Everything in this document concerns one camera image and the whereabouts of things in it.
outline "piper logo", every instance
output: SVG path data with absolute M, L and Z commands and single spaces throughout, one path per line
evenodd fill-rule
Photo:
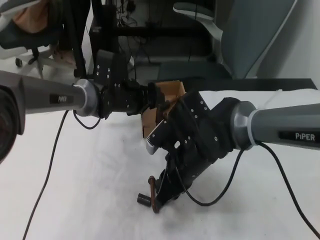
M 66 96 L 59 96 L 58 97 L 58 102 L 59 103 L 66 103 L 67 102 L 67 97 Z
M 315 142 L 316 141 L 316 136 L 311 133 L 295 133 L 295 140 L 304 140 L 304 141 L 311 141 Z

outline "robotic arm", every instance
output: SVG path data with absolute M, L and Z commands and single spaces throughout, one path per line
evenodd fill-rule
M 23 134 L 25 114 L 75 110 L 106 119 L 112 112 L 135 115 L 164 103 L 154 84 L 128 78 L 123 56 L 100 51 L 96 62 L 94 82 L 80 79 L 73 86 L 0 72 L 0 163 L 16 135 Z M 138 202 L 158 212 L 184 192 L 179 178 L 188 189 L 217 159 L 255 142 L 320 148 L 320 104 L 256 110 L 248 101 L 229 97 L 210 110 L 198 92 L 186 93 L 147 138 L 150 154 L 168 151 L 167 166 L 151 198 L 140 194 Z

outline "desk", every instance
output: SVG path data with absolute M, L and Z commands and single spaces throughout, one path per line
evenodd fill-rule
M 272 92 L 203 92 L 210 108 L 226 96 L 262 105 Z M 315 90 L 280 93 L 270 108 L 320 102 Z M 63 113 L 26 118 L 25 134 L 0 165 L 0 239 L 21 239 L 43 185 Z M 86 124 L 96 119 L 86 118 Z M 165 167 L 165 151 L 150 156 L 139 116 L 113 113 L 94 130 L 71 113 L 56 149 L 51 176 L 34 215 L 28 240 L 315 240 L 297 213 L 270 154 L 254 147 L 243 155 L 226 195 L 215 206 L 194 204 L 185 194 L 160 214 L 137 203 L 148 194 L 150 175 Z M 320 229 L 320 152 L 271 145 L 297 200 Z M 192 185 L 201 201 L 225 186 L 238 151 L 218 160 Z

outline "chair wheel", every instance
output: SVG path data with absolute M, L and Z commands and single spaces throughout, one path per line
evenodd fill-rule
M 75 78 L 80 78 L 81 77 L 80 71 L 78 69 L 73 70 L 73 76 Z
M 20 58 L 16 58 L 16 59 L 15 59 L 15 65 L 16 65 L 18 68 L 22 68 L 22 66 L 23 66 L 22 60 L 21 60 Z

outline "chair base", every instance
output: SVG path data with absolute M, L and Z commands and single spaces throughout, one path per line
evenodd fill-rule
M 62 70 L 75 70 L 75 67 L 71 64 L 59 63 L 50 58 L 53 53 L 54 50 L 51 48 L 42 52 L 39 52 L 38 49 L 33 49 L 32 53 L 30 54 L 17 56 L 17 60 L 21 60 L 23 63 L 25 63 L 18 73 L 20 75 L 27 76 L 34 68 L 36 68 L 41 79 L 43 79 L 44 66 Z

